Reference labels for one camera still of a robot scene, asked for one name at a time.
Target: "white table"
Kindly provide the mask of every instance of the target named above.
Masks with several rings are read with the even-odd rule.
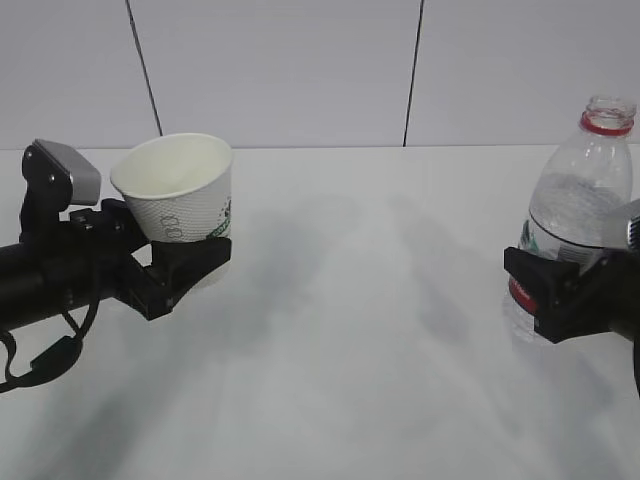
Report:
[[[537,347],[502,316],[551,151],[238,152],[224,281],[150,324],[103,302],[71,372],[0,397],[0,478],[637,479],[631,344]],[[20,158],[0,155],[3,245]],[[19,330],[22,364],[64,331]]]

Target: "water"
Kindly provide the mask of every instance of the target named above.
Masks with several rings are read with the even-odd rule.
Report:
[[[556,237],[598,247],[606,215],[624,203],[615,192],[581,177],[552,174],[540,179],[529,208],[536,222]]]
[[[624,203],[615,192],[597,188],[576,175],[542,177],[531,200],[520,248],[545,258],[575,261],[583,270],[587,269],[600,254],[593,247],[602,244],[606,215]],[[549,344],[534,332],[533,316],[523,310],[509,292],[503,299],[502,309],[511,319],[515,335],[528,342]]]

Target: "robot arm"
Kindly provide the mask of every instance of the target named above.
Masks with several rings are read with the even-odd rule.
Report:
[[[608,250],[584,274],[575,263],[545,260],[516,248],[504,252],[505,269],[537,306],[536,333],[553,343],[613,331],[634,342],[640,395],[640,256]]]
[[[51,381],[78,360],[101,300],[116,298],[147,320],[166,315],[202,278],[231,258],[231,241],[149,242],[122,201],[107,199],[101,210],[60,213],[70,205],[95,205],[100,174],[73,148],[36,140],[24,152],[27,192],[15,245],[0,248],[0,342],[8,352],[0,393]],[[133,257],[151,243],[152,262]],[[89,306],[78,325],[70,311]],[[10,331],[61,314],[73,330],[11,374],[17,345]]]

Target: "bottle neck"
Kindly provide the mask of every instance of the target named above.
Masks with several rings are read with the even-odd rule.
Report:
[[[582,114],[580,127],[587,132],[602,135],[604,137],[626,137],[633,129],[633,118],[627,121],[611,122],[604,124],[602,119],[594,117],[589,111]]]

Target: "paper cup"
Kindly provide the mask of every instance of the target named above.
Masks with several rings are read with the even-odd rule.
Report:
[[[111,170],[111,183],[149,240],[228,237],[232,161],[224,140],[198,133],[167,135],[131,150]]]

